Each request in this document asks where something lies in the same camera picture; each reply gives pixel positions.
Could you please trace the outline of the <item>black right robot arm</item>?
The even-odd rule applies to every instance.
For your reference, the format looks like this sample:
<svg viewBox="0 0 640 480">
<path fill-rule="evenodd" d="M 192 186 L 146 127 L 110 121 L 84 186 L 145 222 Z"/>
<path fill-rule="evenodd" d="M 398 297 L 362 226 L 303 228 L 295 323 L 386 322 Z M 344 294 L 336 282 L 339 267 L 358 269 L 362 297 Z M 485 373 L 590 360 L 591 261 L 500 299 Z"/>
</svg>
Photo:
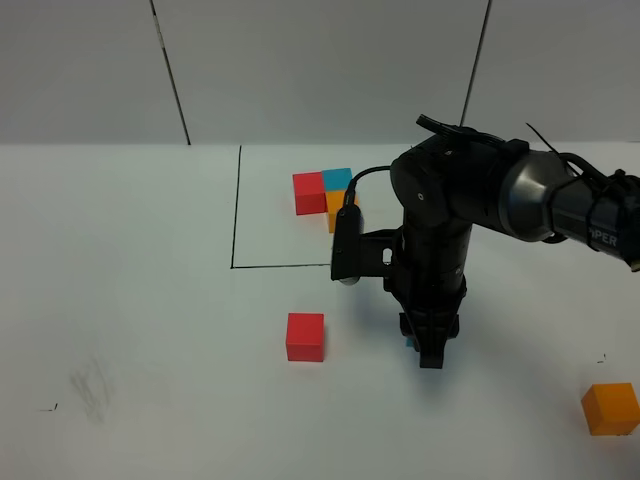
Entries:
<svg viewBox="0 0 640 480">
<path fill-rule="evenodd" d="M 403 222 L 392 241 L 386 289 L 402 307 L 401 331 L 423 368 L 443 365 L 459 331 L 471 231 L 525 242 L 580 242 L 639 267 L 639 180 L 606 175 L 585 159 L 534 150 L 470 127 L 420 116 L 429 137 L 390 167 Z"/>
</svg>

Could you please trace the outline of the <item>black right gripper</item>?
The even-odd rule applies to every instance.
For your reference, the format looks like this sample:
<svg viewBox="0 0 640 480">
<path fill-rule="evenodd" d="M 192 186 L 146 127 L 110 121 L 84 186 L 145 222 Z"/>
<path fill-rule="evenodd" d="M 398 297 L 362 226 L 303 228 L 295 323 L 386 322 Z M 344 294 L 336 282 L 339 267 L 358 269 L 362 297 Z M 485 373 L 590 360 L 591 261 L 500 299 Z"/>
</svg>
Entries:
<svg viewBox="0 0 640 480">
<path fill-rule="evenodd" d="M 470 223 L 459 220 L 428 227 L 406 219 L 393 237 L 391 272 L 383 288 L 404 311 L 400 330 L 412 339 L 420 368 L 442 369 L 446 343 L 458 335 L 471 230 Z"/>
</svg>

